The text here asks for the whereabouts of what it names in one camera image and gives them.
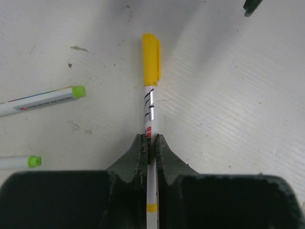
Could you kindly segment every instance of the yellow band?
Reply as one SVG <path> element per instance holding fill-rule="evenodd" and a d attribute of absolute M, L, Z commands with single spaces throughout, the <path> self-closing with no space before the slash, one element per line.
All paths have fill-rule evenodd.
<path fill-rule="evenodd" d="M 160 41 L 155 35 L 142 35 L 144 86 L 157 86 L 161 78 Z"/>
<path fill-rule="evenodd" d="M 158 205 L 157 204 L 146 204 L 146 211 L 150 213 L 154 213 L 157 211 Z"/>

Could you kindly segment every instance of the tabletop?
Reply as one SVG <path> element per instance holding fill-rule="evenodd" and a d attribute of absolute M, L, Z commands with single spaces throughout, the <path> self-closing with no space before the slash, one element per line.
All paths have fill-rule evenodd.
<path fill-rule="evenodd" d="M 305 1 L 265 0 L 251 17 L 243 4 L 2 0 L 0 99 L 70 85 L 87 96 L 1 117 L 0 156 L 42 156 L 37 170 L 110 166 L 143 133 L 149 32 L 161 42 L 158 125 L 172 151 L 200 173 L 283 177 L 305 208 Z"/>

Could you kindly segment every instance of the marker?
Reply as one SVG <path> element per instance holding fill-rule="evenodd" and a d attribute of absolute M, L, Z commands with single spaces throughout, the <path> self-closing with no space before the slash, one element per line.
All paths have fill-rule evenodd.
<path fill-rule="evenodd" d="M 160 41 L 153 34 L 142 35 L 144 69 L 145 134 L 147 137 L 148 167 L 146 193 L 146 227 L 158 228 L 157 166 L 152 144 L 158 133 L 157 85 L 161 77 Z"/>
<path fill-rule="evenodd" d="M 0 157 L 0 170 L 34 168 L 41 165 L 40 156 L 10 156 Z"/>
<path fill-rule="evenodd" d="M 35 94 L 21 99 L 15 99 L 0 104 L 0 116 L 10 115 L 20 111 L 48 106 L 63 101 L 74 100 L 86 96 L 84 86 L 71 86 L 55 91 Z"/>

